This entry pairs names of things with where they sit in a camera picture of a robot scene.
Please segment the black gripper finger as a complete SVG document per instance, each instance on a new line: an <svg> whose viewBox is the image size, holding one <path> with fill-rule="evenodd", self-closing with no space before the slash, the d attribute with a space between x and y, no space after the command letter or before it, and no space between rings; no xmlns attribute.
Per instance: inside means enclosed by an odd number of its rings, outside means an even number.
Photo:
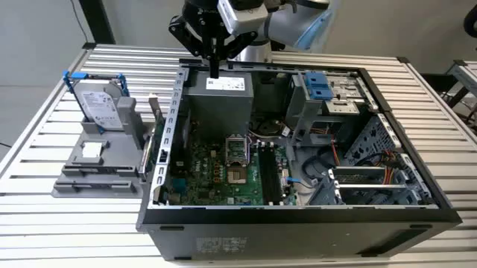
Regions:
<svg viewBox="0 0 477 268"><path fill-rule="evenodd" d="M168 30L179 43L193 56L200 56L208 61L209 77L213 78L213 43L209 36L199 36L183 16L173 16Z"/></svg>
<svg viewBox="0 0 477 268"><path fill-rule="evenodd" d="M242 50L256 39L256 32L239 34L227 44L224 43L226 34L220 32L216 36L215 56L213 56L213 78L219 77L219 64L221 60L232 59Z"/></svg>

